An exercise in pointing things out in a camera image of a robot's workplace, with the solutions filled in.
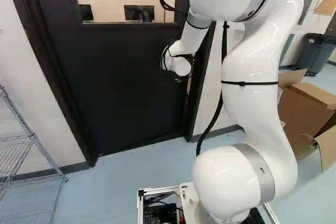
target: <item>door frame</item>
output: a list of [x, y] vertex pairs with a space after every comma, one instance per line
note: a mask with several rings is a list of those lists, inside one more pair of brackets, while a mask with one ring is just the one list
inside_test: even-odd
[[[70, 84], [61, 67], [59, 58], [53, 43], [51, 34], [48, 31], [44, 14], [41, 10], [39, 0], [13, 0], [23, 28], [27, 34], [28, 40], [32, 46], [38, 63], [47, 79], [47, 82], [60, 106], [64, 117], [69, 124], [69, 127], [87, 161], [91, 167], [95, 166], [98, 159], [98, 151], [95, 143], [90, 135], [88, 128], [85, 125], [83, 117], [75, 103], [74, 96], [71, 93]], [[181, 10], [187, 12], [189, 9], [189, 0], [176, 0], [176, 5]], [[179, 13], [175, 13], [175, 23], [148, 23], [148, 24], [132, 24], [127, 23], [128, 27], [146, 25], [146, 26], [179, 26], [179, 32], [182, 32], [185, 17]], [[125, 24], [110, 23], [104, 24], [105, 27], [124, 27]], [[204, 39], [199, 51], [196, 53], [194, 62], [193, 78], [188, 102], [186, 105], [184, 127], [179, 133], [171, 134], [165, 141], [176, 137], [184, 136], [187, 141], [191, 139], [194, 124], [196, 121], [198, 104], [201, 99], [202, 87], [205, 78], [207, 62], [210, 55], [212, 39], [214, 36], [215, 24], [212, 23], [211, 28]]]

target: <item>cardboard box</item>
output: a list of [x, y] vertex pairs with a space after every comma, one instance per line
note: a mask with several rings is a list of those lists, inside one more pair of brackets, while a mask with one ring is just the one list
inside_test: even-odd
[[297, 159], [319, 146], [323, 170], [336, 161], [336, 96], [310, 83], [301, 83], [305, 70], [279, 75], [283, 90], [279, 117]]
[[315, 138], [319, 144], [322, 171], [329, 169], [336, 159], [336, 125]]

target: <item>circuit board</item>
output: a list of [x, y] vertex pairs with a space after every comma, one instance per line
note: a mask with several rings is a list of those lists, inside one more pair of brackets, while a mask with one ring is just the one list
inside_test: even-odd
[[176, 204], [147, 206], [144, 208], [144, 224], [178, 224]]

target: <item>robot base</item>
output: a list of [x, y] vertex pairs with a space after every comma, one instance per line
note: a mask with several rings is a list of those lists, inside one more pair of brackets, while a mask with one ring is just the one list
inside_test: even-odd
[[[146, 203], [155, 200], [161, 201], [171, 195], [176, 195], [176, 207], [183, 209], [183, 216], [185, 224], [229, 224], [229, 223], [241, 223], [241, 221], [231, 218], [225, 222], [216, 222], [205, 211], [201, 204], [199, 204], [199, 198], [194, 187], [194, 183], [183, 183], [179, 186], [162, 187], [162, 188], [147, 188], [138, 191], [138, 224], [156, 223], [148, 222], [144, 216]], [[265, 212], [270, 218], [271, 223], [279, 224], [276, 216], [268, 204], [264, 205]], [[244, 220], [248, 213], [244, 213], [245, 216], [237, 216], [241, 220]], [[176, 211], [176, 222], [180, 223], [182, 214], [180, 211]], [[246, 223], [253, 224], [265, 224], [257, 209], [252, 209], [249, 221]]]

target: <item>metal wire rack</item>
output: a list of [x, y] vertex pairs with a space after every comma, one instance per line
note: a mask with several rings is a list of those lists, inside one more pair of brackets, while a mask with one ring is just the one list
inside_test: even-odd
[[[0, 223], [51, 223], [62, 185], [67, 181], [67, 177], [41, 145], [37, 135], [31, 131], [2, 86], [0, 97], [4, 99], [26, 133], [0, 137]], [[15, 176], [33, 145], [44, 155], [56, 174], [16, 180]]]
[[0, 137], [0, 200], [32, 145], [33, 142], [25, 135]]
[[0, 223], [50, 223], [63, 182], [58, 174], [13, 182], [0, 201]]

